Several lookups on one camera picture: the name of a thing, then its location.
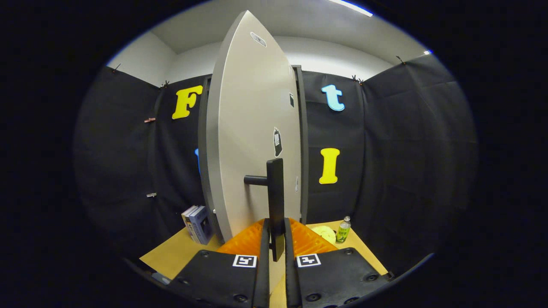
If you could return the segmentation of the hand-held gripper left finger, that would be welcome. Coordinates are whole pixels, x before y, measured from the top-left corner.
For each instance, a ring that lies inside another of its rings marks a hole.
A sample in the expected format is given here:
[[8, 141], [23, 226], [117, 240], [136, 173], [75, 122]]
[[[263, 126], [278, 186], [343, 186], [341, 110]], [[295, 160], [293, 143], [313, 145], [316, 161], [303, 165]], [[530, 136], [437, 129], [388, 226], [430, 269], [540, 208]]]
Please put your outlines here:
[[200, 250], [170, 282], [192, 308], [268, 308], [270, 222], [259, 231], [259, 254]]

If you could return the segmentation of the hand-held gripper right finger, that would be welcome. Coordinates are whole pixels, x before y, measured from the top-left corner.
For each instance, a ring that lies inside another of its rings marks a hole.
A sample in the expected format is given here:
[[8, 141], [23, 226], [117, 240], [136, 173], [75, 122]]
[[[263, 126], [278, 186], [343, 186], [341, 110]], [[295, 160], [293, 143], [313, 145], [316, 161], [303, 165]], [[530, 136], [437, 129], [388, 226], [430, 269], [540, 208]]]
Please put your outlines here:
[[307, 226], [290, 218], [284, 224], [289, 308], [355, 308], [391, 287], [356, 248], [326, 250]]

